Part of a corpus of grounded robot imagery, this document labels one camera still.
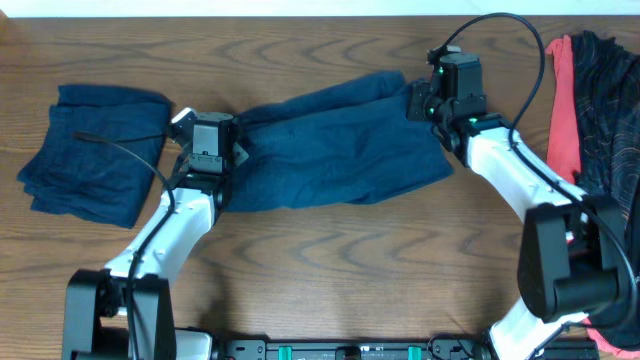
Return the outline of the dark blue denim shorts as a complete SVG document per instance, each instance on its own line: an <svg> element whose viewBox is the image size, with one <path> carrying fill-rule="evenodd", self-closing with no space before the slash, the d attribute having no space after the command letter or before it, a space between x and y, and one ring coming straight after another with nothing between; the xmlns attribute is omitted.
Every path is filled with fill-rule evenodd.
<svg viewBox="0 0 640 360"><path fill-rule="evenodd" d="M431 126L407 119L411 86L382 71L238 117L247 159L230 212L369 205L450 176Z"/></svg>

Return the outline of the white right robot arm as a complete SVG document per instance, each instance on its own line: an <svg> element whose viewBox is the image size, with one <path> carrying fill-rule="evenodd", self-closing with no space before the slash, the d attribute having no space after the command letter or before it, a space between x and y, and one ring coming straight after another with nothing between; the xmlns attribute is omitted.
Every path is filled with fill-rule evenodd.
<svg viewBox="0 0 640 360"><path fill-rule="evenodd" d="M578 358L595 344L569 347L572 327L622 330L636 318L638 285L625 249L620 208L554 173L502 115L486 109L478 80L449 85L440 76L411 86L408 117L429 121L445 147L504 198L523 223L519 299L481 340L431 340L436 359Z"/></svg>

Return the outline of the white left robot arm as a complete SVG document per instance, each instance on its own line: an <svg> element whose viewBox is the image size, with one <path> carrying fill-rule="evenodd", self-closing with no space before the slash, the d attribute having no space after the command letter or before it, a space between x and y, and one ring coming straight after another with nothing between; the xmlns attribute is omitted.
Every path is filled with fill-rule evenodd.
<svg viewBox="0 0 640 360"><path fill-rule="evenodd" d="M66 289L65 359L220 359L223 347L197 328L175 325L171 285L197 242L232 197L244 152L237 121L187 110L169 125L183 152L156 212L136 238L99 271L79 270Z"/></svg>

